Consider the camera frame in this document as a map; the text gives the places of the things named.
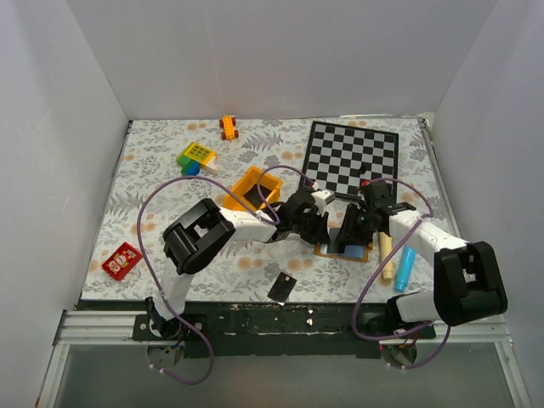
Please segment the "tan leather card holder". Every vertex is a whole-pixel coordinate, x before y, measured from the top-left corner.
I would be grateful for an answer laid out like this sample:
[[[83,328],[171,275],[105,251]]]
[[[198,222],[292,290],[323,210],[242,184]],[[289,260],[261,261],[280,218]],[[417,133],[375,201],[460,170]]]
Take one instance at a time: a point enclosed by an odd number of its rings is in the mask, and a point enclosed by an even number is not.
[[[346,245],[343,255],[334,255],[326,253],[327,244],[318,244],[314,247],[314,255],[323,258],[335,258],[354,261],[358,263],[366,263],[369,260],[369,254],[373,249],[373,245]]]

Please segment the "dark credit card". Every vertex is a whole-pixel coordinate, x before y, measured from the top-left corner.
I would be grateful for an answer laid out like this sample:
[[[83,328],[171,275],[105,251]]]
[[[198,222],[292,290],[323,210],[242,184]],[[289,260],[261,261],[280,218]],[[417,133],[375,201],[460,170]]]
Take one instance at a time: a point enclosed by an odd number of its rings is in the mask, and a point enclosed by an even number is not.
[[[297,280],[292,276],[280,272],[273,286],[270,288],[267,297],[274,302],[284,304],[289,298]]]
[[[271,190],[267,189],[265,186],[261,186],[260,189],[265,198],[267,198],[271,193]],[[263,198],[258,193],[258,186],[256,184],[254,184],[243,197],[255,210],[258,210],[263,205]]]
[[[330,242],[327,244],[326,253],[343,255],[346,249],[346,242],[340,228],[329,229]]]

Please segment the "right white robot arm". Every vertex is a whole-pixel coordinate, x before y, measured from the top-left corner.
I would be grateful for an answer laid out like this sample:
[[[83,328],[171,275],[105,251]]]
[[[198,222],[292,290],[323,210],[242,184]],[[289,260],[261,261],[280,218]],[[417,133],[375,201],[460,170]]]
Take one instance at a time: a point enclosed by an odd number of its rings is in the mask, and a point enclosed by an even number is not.
[[[496,254],[485,242],[468,242],[430,222],[392,195],[389,179],[361,185],[363,200],[347,207],[338,233],[342,244],[367,245],[376,233],[411,247],[433,268],[433,288],[390,298],[382,321],[393,337],[404,337],[416,323],[442,320],[449,326],[480,320],[507,311],[507,294]]]

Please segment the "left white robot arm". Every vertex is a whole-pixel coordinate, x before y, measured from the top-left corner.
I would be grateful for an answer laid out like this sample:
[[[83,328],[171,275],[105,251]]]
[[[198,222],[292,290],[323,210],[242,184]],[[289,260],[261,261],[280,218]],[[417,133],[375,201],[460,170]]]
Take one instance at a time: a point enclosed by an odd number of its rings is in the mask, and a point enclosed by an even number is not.
[[[272,225],[270,210],[229,210],[206,198],[179,217],[163,233],[167,260],[161,290],[154,297],[156,311],[151,329],[164,340],[175,338],[181,328],[177,315],[184,312],[185,299],[194,274],[205,269],[230,241],[274,243],[297,234],[309,244],[330,241],[326,206],[335,200],[329,190],[300,190],[276,205],[280,223]]]

